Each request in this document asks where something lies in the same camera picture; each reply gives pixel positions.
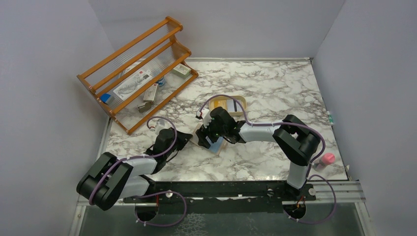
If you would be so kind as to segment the orange wooden rack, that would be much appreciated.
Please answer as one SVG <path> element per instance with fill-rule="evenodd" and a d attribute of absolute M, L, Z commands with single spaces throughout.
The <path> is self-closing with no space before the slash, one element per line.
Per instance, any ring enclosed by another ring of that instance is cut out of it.
<path fill-rule="evenodd" d="M 167 16 L 77 75 L 105 113 L 126 133 L 133 133 L 198 77 L 198 72 L 185 61 L 191 56 L 191 51 L 176 38 L 176 34 L 182 30 L 183 26 L 178 20 Z M 191 68 L 191 74 L 187 78 L 178 77 L 171 72 L 180 63 Z M 113 90 L 139 70 L 151 70 L 153 79 L 126 100 L 121 100 Z M 165 77 L 165 85 L 162 87 L 157 83 L 161 77 Z M 100 96 L 105 93 L 113 97 L 108 105 L 100 100 Z M 144 102 L 152 102 L 153 106 L 147 112 L 139 113 L 137 107 Z"/>

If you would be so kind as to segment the white card with dark stripe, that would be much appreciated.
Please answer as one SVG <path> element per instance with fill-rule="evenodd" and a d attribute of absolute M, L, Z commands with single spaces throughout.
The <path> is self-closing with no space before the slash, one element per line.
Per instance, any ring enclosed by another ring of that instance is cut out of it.
<path fill-rule="evenodd" d="M 227 111 L 228 112 L 241 112 L 240 105 L 236 103 L 233 99 L 227 100 Z"/>

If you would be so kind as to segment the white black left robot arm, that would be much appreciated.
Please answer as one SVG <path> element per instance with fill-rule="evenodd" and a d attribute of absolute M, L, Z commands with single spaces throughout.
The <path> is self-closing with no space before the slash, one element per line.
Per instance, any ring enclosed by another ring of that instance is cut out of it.
<path fill-rule="evenodd" d="M 141 201 L 153 199 L 153 175 L 161 171 L 192 139 L 193 135 L 165 128 L 144 154 L 119 159 L 104 152 L 77 184 L 76 191 L 90 205 L 110 209 L 119 199 L 137 196 Z"/>

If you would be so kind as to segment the tan leather card holder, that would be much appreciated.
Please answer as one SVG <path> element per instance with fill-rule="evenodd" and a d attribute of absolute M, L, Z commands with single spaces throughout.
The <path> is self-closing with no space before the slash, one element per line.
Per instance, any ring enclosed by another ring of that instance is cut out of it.
<path fill-rule="evenodd" d="M 210 144 L 210 147 L 209 148 L 205 148 L 204 146 L 200 146 L 199 144 L 198 144 L 198 142 L 199 142 L 199 138 L 198 138 L 198 136 L 197 136 L 197 130 L 199 130 L 201 127 L 203 126 L 203 124 L 202 123 L 198 123 L 197 125 L 196 125 L 196 127 L 194 128 L 194 130 L 193 130 L 193 133 L 192 133 L 192 135 L 193 135 L 193 137 L 191 138 L 191 142 L 193 143 L 193 144 L 195 144 L 196 146 L 198 146 L 198 147 L 200 147 L 200 148 L 203 148 L 204 150 L 206 150 L 206 151 L 209 151 L 209 152 L 211 152 L 211 153 L 214 153 L 215 155 L 219 155 L 220 153 L 221 153 L 221 151 L 223 150 L 223 149 L 225 149 L 226 148 L 226 146 L 228 145 L 228 142 L 226 141 L 226 140 L 224 140 L 222 137 L 219 137 L 218 139 L 217 139 L 217 141 L 214 143 L 214 142 L 212 142 L 211 141 L 211 139 L 208 137 L 208 136 L 206 136 L 206 141 Z"/>

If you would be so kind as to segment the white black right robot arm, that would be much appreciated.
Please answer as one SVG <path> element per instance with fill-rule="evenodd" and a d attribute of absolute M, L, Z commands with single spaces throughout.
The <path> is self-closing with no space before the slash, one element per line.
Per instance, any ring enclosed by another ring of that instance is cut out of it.
<path fill-rule="evenodd" d="M 203 124 L 196 130 L 198 145 L 209 149 L 219 138 L 236 143 L 277 143 L 290 160 L 289 175 L 284 195 L 296 200 L 303 194 L 303 187 L 310 171 L 310 161 L 319 145 L 325 141 L 320 133 L 308 127 L 294 115 L 287 115 L 278 123 L 250 123 L 236 121 L 224 108 L 200 109 L 196 118 Z"/>

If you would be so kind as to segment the gold credit card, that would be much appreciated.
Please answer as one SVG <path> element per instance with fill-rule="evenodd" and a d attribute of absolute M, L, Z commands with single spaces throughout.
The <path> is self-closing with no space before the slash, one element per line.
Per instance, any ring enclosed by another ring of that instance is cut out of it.
<path fill-rule="evenodd" d="M 213 107 L 214 108 L 221 107 L 221 108 L 227 110 L 227 100 L 226 99 L 214 100 L 213 101 Z"/>

